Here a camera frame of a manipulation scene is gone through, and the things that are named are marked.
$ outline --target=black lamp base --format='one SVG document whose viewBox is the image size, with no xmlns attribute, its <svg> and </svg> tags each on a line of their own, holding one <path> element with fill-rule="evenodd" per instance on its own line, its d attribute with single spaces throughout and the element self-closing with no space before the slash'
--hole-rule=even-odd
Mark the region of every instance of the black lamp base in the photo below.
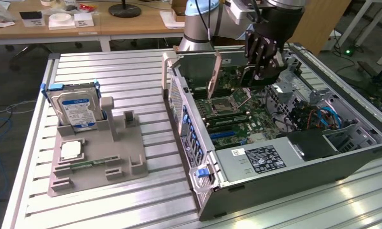
<svg viewBox="0 0 382 229">
<path fill-rule="evenodd" d="M 134 18 L 142 14 L 142 9 L 135 5 L 126 5 L 126 9 L 123 9 L 123 5 L 118 4 L 110 7 L 111 15 L 119 18 Z"/>
</svg>

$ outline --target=blue hard drive label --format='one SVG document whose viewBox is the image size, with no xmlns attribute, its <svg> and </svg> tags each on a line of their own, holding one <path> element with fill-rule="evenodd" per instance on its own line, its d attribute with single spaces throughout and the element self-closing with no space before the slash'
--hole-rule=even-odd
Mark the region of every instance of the blue hard drive label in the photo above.
<svg viewBox="0 0 382 229">
<path fill-rule="evenodd" d="M 63 101 L 63 107 L 70 123 L 76 128 L 86 128 L 95 125 L 95 115 L 90 110 L 90 99 L 75 99 Z"/>
</svg>

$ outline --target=metal worktable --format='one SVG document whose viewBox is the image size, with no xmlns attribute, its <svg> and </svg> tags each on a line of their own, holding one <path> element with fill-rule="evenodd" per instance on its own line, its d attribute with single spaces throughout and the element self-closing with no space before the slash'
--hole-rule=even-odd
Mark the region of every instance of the metal worktable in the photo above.
<svg viewBox="0 0 382 229">
<path fill-rule="evenodd" d="M 166 51 L 63 54 L 48 61 L 44 83 L 79 83 L 97 78 L 103 96 L 115 98 L 114 112 L 135 110 L 150 175 L 48 197 L 58 118 L 40 94 L 3 228 L 382 228 L 382 158 L 334 184 L 217 220 L 198 221 L 162 97 L 162 54 Z M 312 58 L 316 65 L 329 71 Z M 302 76 L 314 77 L 309 70 Z"/>
</svg>

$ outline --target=tape roll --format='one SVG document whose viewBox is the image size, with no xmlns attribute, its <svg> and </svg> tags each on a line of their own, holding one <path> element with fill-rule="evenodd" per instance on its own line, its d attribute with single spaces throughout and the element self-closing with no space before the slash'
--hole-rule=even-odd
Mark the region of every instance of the tape roll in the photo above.
<svg viewBox="0 0 382 229">
<path fill-rule="evenodd" d="M 40 0 L 43 6 L 52 6 L 56 0 Z"/>
</svg>

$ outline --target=wooden desk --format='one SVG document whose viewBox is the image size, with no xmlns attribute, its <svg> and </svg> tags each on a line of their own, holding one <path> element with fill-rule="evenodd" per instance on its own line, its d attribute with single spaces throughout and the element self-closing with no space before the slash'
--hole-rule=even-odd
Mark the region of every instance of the wooden desk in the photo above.
<svg viewBox="0 0 382 229">
<path fill-rule="evenodd" d="M 40 11 L 48 8 L 50 7 L 42 5 L 39 0 L 26 0 L 23 2 L 12 2 L 10 6 L 10 12 L 16 17 L 16 25 L 0 28 L 0 39 L 89 36 L 101 34 L 101 15 L 94 16 L 94 23 L 95 23 L 94 27 L 83 27 L 67 30 L 50 30 L 48 15 L 44 16 L 46 26 L 26 27 L 19 12 Z"/>
<path fill-rule="evenodd" d="M 119 34 L 149 34 L 149 33 L 183 33 L 183 29 L 167 29 L 161 17 L 159 9 L 137 5 L 142 8 L 142 15 L 135 18 L 118 18 L 109 13 L 109 8 L 117 5 L 117 2 L 103 2 L 101 5 L 101 20 L 102 20 L 102 34 L 119 35 Z M 163 9 L 170 8 L 170 4 L 155 2 L 147 5 Z"/>
<path fill-rule="evenodd" d="M 170 30 L 165 27 L 159 9 L 139 5 L 143 12 L 137 18 L 118 18 L 109 13 L 111 2 L 97 2 L 99 14 L 94 16 L 95 27 L 83 27 L 67 30 L 48 29 L 47 26 L 26 27 L 20 13 L 23 11 L 42 11 L 48 9 L 38 0 L 12 2 L 10 11 L 18 18 L 16 25 L 0 28 L 0 45 L 32 44 L 55 42 L 99 41 L 102 51 L 110 52 L 110 41 L 117 39 L 142 39 L 161 37 L 182 37 L 183 30 Z M 147 3 L 159 8 L 170 8 L 169 3 Z"/>
</svg>

